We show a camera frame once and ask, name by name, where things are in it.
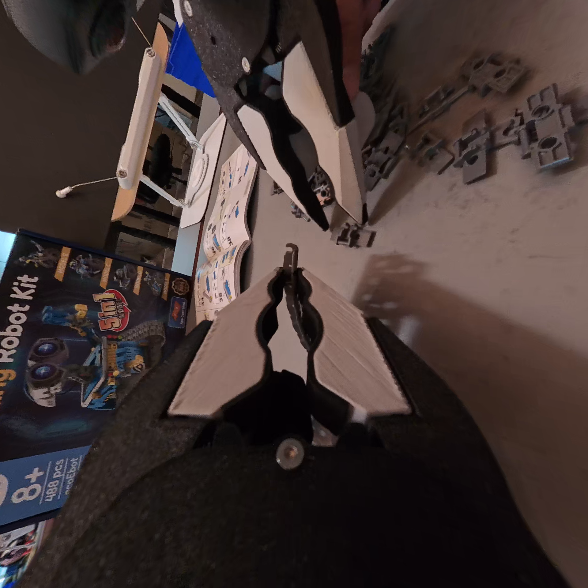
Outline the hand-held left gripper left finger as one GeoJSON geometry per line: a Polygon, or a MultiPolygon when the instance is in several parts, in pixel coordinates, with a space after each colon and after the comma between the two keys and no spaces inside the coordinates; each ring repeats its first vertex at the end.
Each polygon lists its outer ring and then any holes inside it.
{"type": "Polygon", "coordinates": [[[273,269],[225,306],[212,322],[168,408],[169,416],[213,419],[267,381],[273,371],[263,321],[270,326],[282,290],[282,271],[273,269]]]}

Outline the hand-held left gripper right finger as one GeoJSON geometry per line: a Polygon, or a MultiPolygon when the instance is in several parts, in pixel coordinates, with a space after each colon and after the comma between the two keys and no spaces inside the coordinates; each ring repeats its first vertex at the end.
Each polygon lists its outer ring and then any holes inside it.
{"type": "Polygon", "coordinates": [[[302,307],[314,328],[307,383],[314,418],[335,435],[351,422],[407,416],[411,405],[362,311],[307,269],[302,307]]]}

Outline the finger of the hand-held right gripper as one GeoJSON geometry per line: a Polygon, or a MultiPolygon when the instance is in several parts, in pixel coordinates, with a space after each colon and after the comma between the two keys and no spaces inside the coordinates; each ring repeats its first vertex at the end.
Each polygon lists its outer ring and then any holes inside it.
{"type": "Polygon", "coordinates": [[[369,96],[359,92],[351,103],[351,121],[336,123],[301,41],[284,59],[282,88],[290,113],[313,140],[318,163],[333,184],[338,204],[357,223],[364,224],[362,148],[369,136],[369,96]]]}
{"type": "Polygon", "coordinates": [[[237,116],[268,175],[307,217],[327,231],[329,222],[290,142],[301,127],[283,100],[254,98],[239,108],[237,116]]]}

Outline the pile of grey track links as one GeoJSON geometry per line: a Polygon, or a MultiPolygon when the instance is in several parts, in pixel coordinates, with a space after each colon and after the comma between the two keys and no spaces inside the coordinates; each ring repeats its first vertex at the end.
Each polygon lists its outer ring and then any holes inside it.
{"type": "Polygon", "coordinates": [[[438,86],[411,114],[394,80],[384,76],[392,36],[389,26],[362,52],[360,89],[366,91],[367,105],[376,108],[370,131],[359,139],[360,187],[366,194],[389,179],[401,158],[436,175],[455,168],[466,186],[486,179],[490,155],[508,146],[517,147],[520,157],[531,160],[540,172],[573,160],[570,132],[580,117],[572,104],[560,100],[556,84],[526,98],[503,122],[492,124],[485,109],[478,111],[463,123],[460,136],[449,145],[428,126],[468,95],[508,94],[524,80],[527,68],[518,58],[474,55],[460,67],[455,81],[438,86]]]}

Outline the grey desk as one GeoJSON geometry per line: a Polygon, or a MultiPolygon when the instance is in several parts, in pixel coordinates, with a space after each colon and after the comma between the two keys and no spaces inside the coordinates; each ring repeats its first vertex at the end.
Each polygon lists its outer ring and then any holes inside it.
{"type": "MultiPolygon", "coordinates": [[[[549,84],[587,96],[587,1],[391,1],[364,43],[389,24],[386,74],[411,112],[474,54],[529,68],[512,93],[465,96],[431,124],[450,145],[477,111],[504,121],[549,84]]],[[[403,158],[368,194],[367,249],[295,219],[260,171],[243,278],[293,242],[303,267],[383,320],[467,406],[542,547],[587,587],[587,125],[573,137],[567,165],[539,172],[507,146],[471,185],[403,158]]]]}

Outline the person's right hand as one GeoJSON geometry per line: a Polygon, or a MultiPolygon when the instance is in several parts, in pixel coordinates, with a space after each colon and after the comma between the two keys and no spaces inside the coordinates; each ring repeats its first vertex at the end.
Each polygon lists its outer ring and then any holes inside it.
{"type": "Polygon", "coordinates": [[[362,41],[382,7],[381,1],[336,1],[342,33],[342,78],[350,101],[359,92],[362,41]]]}

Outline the blue storage bin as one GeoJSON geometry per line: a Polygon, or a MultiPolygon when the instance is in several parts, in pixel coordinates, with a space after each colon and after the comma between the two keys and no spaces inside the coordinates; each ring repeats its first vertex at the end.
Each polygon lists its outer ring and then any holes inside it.
{"type": "Polygon", "coordinates": [[[215,92],[202,69],[201,60],[184,24],[175,24],[166,64],[166,74],[215,98],[215,92]]]}

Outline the instruction booklet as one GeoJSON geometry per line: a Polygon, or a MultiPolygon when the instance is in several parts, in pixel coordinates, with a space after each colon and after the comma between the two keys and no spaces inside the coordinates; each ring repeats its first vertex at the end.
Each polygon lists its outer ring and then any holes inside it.
{"type": "Polygon", "coordinates": [[[217,199],[203,230],[203,263],[196,271],[196,323],[214,320],[240,294],[242,258],[251,244],[247,221],[258,164],[240,145],[220,171],[217,199]]]}

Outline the white book stand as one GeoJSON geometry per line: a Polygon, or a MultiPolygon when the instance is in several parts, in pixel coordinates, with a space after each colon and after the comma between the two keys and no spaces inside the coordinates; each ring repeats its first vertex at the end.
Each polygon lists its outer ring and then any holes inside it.
{"type": "Polygon", "coordinates": [[[219,115],[202,139],[196,138],[174,109],[172,101],[162,92],[168,53],[166,32],[158,24],[153,41],[143,55],[126,140],[121,149],[116,175],[111,178],[119,184],[112,221],[121,220],[131,211],[141,185],[152,189],[158,196],[181,209],[181,228],[198,224],[205,216],[224,140],[226,118],[224,114],[219,115]],[[180,199],[168,194],[142,172],[157,107],[161,107],[176,123],[192,151],[187,187],[180,199]]]}

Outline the robot kit box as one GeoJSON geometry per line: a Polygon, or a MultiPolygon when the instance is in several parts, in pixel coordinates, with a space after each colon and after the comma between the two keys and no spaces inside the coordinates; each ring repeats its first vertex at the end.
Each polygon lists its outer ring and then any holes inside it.
{"type": "Polygon", "coordinates": [[[72,492],[123,393],[177,348],[187,275],[19,230],[1,275],[1,528],[72,492]]]}

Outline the black partition panel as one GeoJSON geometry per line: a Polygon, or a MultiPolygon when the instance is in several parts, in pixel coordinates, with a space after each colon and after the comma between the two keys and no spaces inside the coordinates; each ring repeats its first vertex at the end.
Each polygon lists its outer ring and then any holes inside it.
{"type": "Polygon", "coordinates": [[[1,231],[25,229],[101,248],[146,41],[133,22],[87,73],[36,48],[1,2],[1,231]]]}

